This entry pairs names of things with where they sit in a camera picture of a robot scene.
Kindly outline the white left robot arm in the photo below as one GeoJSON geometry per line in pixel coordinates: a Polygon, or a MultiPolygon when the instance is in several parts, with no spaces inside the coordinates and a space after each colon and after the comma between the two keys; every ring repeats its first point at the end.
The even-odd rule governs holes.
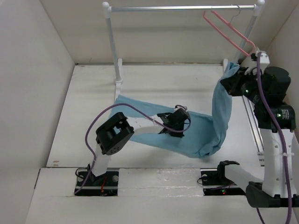
{"type": "Polygon", "coordinates": [[[186,107],[181,105],[175,106],[173,112],[158,113],[153,116],[148,116],[125,103],[117,104],[119,105],[128,106],[142,116],[129,117],[123,112],[116,112],[96,129],[97,148],[88,174],[88,180],[94,185],[104,181],[110,156],[122,150],[132,136],[168,134],[182,138],[184,132],[191,126],[190,114],[186,107]]]}

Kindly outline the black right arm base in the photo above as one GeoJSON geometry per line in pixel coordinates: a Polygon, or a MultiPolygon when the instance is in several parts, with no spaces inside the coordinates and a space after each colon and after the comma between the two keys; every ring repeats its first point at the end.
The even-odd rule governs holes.
{"type": "Polygon", "coordinates": [[[225,167],[240,165],[236,161],[221,161],[217,168],[201,168],[197,183],[203,187],[204,196],[244,196],[245,192],[225,177],[225,167]]]}

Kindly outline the light blue trousers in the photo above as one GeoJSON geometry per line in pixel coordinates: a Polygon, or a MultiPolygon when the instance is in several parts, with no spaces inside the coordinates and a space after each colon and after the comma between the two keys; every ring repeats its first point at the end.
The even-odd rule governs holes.
{"type": "MultiPolygon", "coordinates": [[[[168,134],[134,134],[131,141],[170,150],[191,158],[205,158],[215,154],[222,146],[228,129],[232,111],[232,97],[228,95],[220,81],[233,76],[240,66],[229,62],[224,75],[218,80],[212,99],[212,116],[189,112],[191,127],[185,132],[183,138],[172,137],[168,134]]],[[[153,116],[158,113],[171,112],[173,109],[164,105],[156,105],[134,100],[120,95],[115,104],[126,103],[143,113],[153,116]]],[[[127,106],[118,106],[111,110],[110,116],[123,112],[127,117],[144,118],[140,113],[127,106]]]]}

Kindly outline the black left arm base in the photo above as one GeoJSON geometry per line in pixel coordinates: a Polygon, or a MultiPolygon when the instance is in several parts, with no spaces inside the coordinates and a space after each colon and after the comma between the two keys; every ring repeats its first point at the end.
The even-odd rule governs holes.
{"type": "Polygon", "coordinates": [[[95,177],[88,175],[90,166],[77,168],[75,196],[118,196],[119,169],[108,169],[106,173],[95,177]]]}

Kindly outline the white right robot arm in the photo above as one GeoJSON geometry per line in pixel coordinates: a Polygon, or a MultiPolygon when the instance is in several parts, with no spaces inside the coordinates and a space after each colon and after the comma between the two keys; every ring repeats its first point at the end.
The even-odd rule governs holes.
{"type": "Polygon", "coordinates": [[[245,97],[254,106],[254,116],[263,140],[264,178],[255,178],[236,161],[222,161],[217,181],[229,181],[245,192],[253,208],[298,207],[299,197],[292,180],[292,140],[296,128],[295,110],[284,101],[291,83],[289,73],[270,66],[268,55],[256,51],[253,66],[241,67],[221,85],[232,97],[245,97]]]}

